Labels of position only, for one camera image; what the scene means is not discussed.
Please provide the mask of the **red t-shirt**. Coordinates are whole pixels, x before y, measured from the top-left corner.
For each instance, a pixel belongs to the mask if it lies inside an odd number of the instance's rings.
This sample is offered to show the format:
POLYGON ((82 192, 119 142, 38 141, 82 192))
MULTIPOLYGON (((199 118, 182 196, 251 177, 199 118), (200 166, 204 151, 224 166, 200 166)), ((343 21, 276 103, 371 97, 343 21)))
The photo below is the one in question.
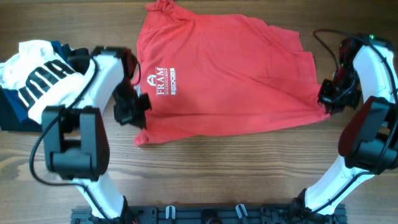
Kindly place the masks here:
POLYGON ((139 86, 152 108, 135 144, 263 133, 328 118, 311 52, 298 32, 242 14, 146 6, 139 86))

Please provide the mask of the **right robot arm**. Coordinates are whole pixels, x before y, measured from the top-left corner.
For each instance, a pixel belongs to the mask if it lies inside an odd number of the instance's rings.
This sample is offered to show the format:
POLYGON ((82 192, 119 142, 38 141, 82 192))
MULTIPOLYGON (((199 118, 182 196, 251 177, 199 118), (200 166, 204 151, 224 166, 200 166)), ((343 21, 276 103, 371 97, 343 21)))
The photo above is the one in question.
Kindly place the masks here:
POLYGON ((330 114, 347 106, 358 111, 341 133, 335 162, 290 203, 292 223, 336 223, 335 210, 356 187, 397 168, 394 48, 375 35, 342 34, 333 79, 322 83, 318 102, 330 114))

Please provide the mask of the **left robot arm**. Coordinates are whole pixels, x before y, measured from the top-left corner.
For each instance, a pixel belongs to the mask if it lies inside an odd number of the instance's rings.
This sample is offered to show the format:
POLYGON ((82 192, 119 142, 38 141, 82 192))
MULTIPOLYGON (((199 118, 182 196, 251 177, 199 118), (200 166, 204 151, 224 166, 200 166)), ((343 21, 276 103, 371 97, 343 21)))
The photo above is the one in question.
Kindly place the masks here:
POLYGON ((131 82, 141 66, 127 47, 97 46, 89 56, 75 59, 93 64, 93 74, 69 106, 43 110, 43 130, 32 148, 30 173, 44 185, 80 191, 90 209, 73 212, 72 223, 138 223, 107 171, 110 149, 101 111, 113 97, 119 124, 146 127, 150 99, 131 82))

